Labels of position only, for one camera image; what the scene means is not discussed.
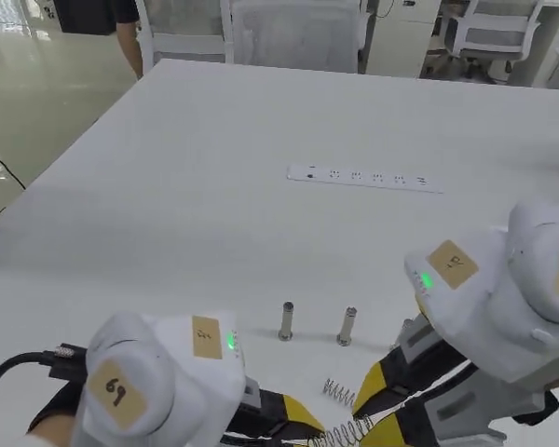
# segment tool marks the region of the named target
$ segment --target white table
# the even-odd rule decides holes
[[[291,163],[419,173],[445,194],[291,182]],[[348,412],[325,379],[357,389],[417,312],[404,254],[535,193],[559,201],[559,91],[163,61],[1,215],[0,362],[85,345],[118,309],[229,308],[248,374],[330,427]],[[47,373],[0,383],[0,440],[60,386]],[[497,427],[559,447],[559,414]]]

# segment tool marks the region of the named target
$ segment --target person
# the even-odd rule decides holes
[[[139,11],[135,0],[111,0],[114,19],[116,20],[116,36],[118,44],[129,62],[130,68],[137,75],[143,77],[143,56],[137,41],[137,24]]]

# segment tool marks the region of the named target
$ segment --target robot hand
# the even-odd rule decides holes
[[[521,203],[508,232],[413,252],[405,270],[421,313],[368,372],[353,415],[403,405],[361,445],[500,446],[492,421],[532,426],[558,409],[559,206]]]
[[[323,431],[299,402],[246,377],[228,313],[116,314],[91,341],[87,371],[72,447],[213,447],[226,432],[300,440]]]

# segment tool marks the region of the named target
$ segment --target cable connector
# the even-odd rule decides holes
[[[46,366],[49,366],[49,377],[66,380],[76,384],[84,384],[87,380],[85,358],[87,349],[65,343],[53,351],[44,351]]]

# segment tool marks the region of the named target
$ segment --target metal shaft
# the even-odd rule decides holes
[[[348,307],[344,315],[344,323],[342,330],[337,334],[337,343],[341,346],[348,346],[352,341],[352,328],[354,327],[354,318],[356,317],[356,307]]]
[[[400,345],[400,338],[402,337],[402,334],[406,332],[413,324],[413,319],[407,318],[403,321],[402,328],[400,329],[400,333],[398,334],[398,338],[396,339],[395,343],[389,347],[389,351],[392,351]]]
[[[281,314],[281,328],[279,328],[278,337],[282,342],[292,340],[292,316],[294,312],[294,304],[286,301],[283,304],[283,313]]]

